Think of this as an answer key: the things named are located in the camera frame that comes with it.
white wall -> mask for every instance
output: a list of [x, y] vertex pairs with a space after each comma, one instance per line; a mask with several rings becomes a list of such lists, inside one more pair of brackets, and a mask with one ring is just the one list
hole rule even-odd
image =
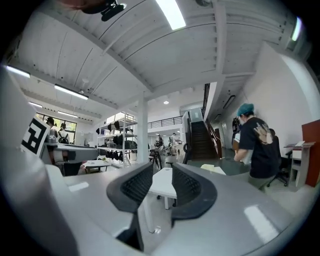
[[178, 107], [167, 108], [166, 110], [159, 109], [159, 111], [148, 112], [148, 123], [179, 116], [180, 110]]
[[[257, 117], [275, 130], [283, 157], [288, 151], [284, 146], [302, 140], [301, 125], [319, 118], [320, 96], [318, 90], [313, 89], [316, 86], [313, 80], [308, 79], [310, 74], [306, 73], [307, 69], [302, 68], [301, 63], [295, 64], [295, 69], [291, 70], [287, 62], [273, 47], [263, 43], [256, 74], [219, 119], [222, 125], [226, 124], [224, 142], [227, 148], [231, 148], [233, 118], [243, 103], [253, 103]], [[297, 74], [304, 78], [297, 79]], [[304, 91], [314, 94], [312, 102], [306, 98]]]

office chair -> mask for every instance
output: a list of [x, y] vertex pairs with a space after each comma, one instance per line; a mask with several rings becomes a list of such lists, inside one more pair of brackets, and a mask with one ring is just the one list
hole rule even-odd
[[285, 154], [287, 158], [281, 157], [281, 164], [279, 167], [278, 173], [275, 175], [275, 177], [266, 185], [267, 187], [270, 187], [271, 182], [273, 182], [275, 179], [281, 181], [284, 183], [284, 186], [288, 186], [289, 178], [288, 178], [288, 173], [285, 170], [290, 171], [291, 169], [291, 155], [292, 155], [292, 150], [289, 151], [288, 153]]

white ceiling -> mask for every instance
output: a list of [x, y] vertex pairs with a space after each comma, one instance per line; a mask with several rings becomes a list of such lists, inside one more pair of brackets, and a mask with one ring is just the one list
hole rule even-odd
[[[10, 61], [30, 71], [29, 80], [14, 75], [29, 98], [97, 121], [143, 92], [150, 111], [198, 102], [203, 91], [196, 85], [203, 88], [226, 75], [218, 110], [254, 74], [262, 42], [286, 47], [293, 27], [288, 10], [276, 0], [225, 0], [207, 7], [176, 0], [186, 27], [175, 31], [155, 0], [118, 2], [126, 9], [107, 22], [100, 13], [51, 5], [33, 13]], [[56, 91], [54, 83], [83, 90], [89, 100]], [[188, 101], [184, 90], [190, 87], [194, 99]]]

person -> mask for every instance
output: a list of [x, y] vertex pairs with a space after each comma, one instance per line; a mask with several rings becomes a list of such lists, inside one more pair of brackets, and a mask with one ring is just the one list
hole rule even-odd
[[242, 104], [237, 111], [237, 116], [242, 128], [239, 149], [234, 160], [240, 161], [250, 150], [253, 150], [248, 182], [264, 191], [267, 183], [279, 170], [273, 137], [266, 122], [254, 116], [253, 104]]
[[58, 132], [59, 139], [58, 142], [62, 144], [69, 144], [68, 133], [66, 132], [66, 124], [62, 123], [60, 126], [60, 131]]
[[[50, 126], [50, 129], [52, 129], [53, 126], [57, 126], [57, 124], [55, 124], [55, 120], [51, 116], [46, 119], [46, 124]], [[58, 138], [58, 132], [56, 130], [54, 130], [54, 135]]]

staircase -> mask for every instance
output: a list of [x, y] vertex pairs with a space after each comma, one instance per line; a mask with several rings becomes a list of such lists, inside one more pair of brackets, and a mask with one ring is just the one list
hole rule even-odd
[[217, 159], [214, 143], [203, 121], [191, 123], [192, 160]]

